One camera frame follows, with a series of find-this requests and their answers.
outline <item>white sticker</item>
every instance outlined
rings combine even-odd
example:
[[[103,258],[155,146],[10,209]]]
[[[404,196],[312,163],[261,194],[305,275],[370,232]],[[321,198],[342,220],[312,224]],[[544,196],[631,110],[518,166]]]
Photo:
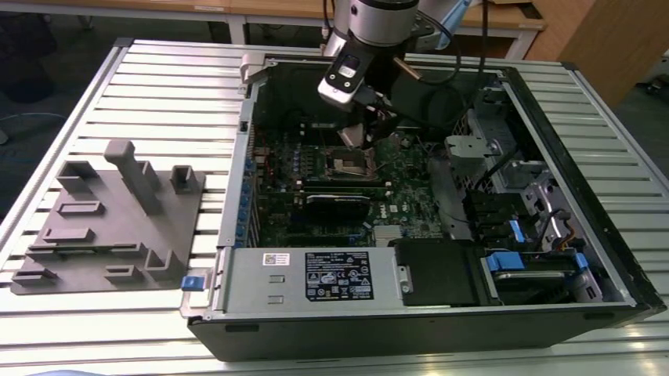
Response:
[[[205,10],[207,12],[223,12],[224,8],[221,6],[193,6],[195,10]]]
[[[265,253],[261,255],[263,266],[288,266],[291,264],[289,253]]]
[[[520,23],[518,25],[518,28],[520,28],[520,29],[536,29],[536,30],[540,30],[540,29],[543,29],[543,26],[542,25],[530,25],[528,23],[524,23],[524,24]]]

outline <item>wooden cabinet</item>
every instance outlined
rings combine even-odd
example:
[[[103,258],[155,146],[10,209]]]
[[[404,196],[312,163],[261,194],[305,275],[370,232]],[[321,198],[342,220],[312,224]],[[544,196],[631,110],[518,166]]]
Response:
[[[669,1],[532,1],[547,28],[526,59],[574,63],[614,106],[669,48]]]

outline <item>metal bracket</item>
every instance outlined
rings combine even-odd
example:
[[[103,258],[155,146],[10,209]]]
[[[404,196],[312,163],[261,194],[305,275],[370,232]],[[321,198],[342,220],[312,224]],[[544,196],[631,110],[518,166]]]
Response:
[[[245,85],[251,82],[251,77],[263,69],[264,53],[244,53],[241,56],[241,64],[239,65],[239,77]]]

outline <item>gray plastic part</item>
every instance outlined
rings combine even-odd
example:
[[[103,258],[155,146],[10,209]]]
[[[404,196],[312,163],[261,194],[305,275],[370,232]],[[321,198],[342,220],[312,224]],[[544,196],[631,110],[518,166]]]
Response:
[[[104,267],[104,270],[107,271],[104,278],[107,278],[112,284],[140,282],[144,279],[135,265],[108,265]]]
[[[101,215],[104,213],[104,205],[100,201],[65,202],[58,205],[56,211],[62,216]]]
[[[148,250],[147,262],[144,270],[152,275],[156,280],[165,280],[180,276],[180,271],[184,266],[179,259],[173,256],[173,252],[168,251],[163,260],[153,250]]]
[[[57,276],[48,269],[20,270],[13,276],[14,284],[22,287],[52,286]]]
[[[144,212],[148,215],[161,212],[160,201],[153,194],[151,178],[144,176],[144,171],[153,171],[148,162],[140,165],[135,161],[135,145],[124,139],[113,139],[108,142],[107,149],[104,150],[104,159],[108,163],[116,165],[117,171],[121,174],[123,182],[128,187],[132,195],[137,199]]]
[[[169,181],[176,194],[188,194],[200,189],[195,172],[189,166],[172,167]]]
[[[86,161],[68,162],[60,169],[57,181],[72,195],[90,194],[85,179],[97,178],[97,172]]]
[[[46,243],[90,242],[93,238],[94,232],[86,227],[78,229],[46,229],[41,236],[42,241]]]
[[[159,201],[160,213],[147,215],[120,172],[94,171],[86,162],[65,162],[61,169],[65,177],[78,176],[88,193],[60,191],[36,243],[26,250],[22,268],[13,278],[14,294],[179,288],[195,234],[204,173],[192,172],[185,166],[193,183],[188,193],[176,194],[172,171],[153,172],[148,163],[133,163]],[[98,202],[101,212],[89,215],[58,213],[61,208],[92,208],[90,201]],[[120,267],[127,268],[128,276],[120,276]]]

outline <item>barcode sticker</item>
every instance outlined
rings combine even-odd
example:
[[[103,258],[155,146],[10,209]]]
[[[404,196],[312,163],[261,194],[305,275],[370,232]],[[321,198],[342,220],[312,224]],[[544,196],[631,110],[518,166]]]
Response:
[[[288,266],[291,264],[289,253],[264,253],[261,255],[263,266]]]
[[[204,10],[207,12],[223,12],[224,11],[223,6],[201,6],[201,5],[195,5],[193,8],[195,8],[195,10]]]

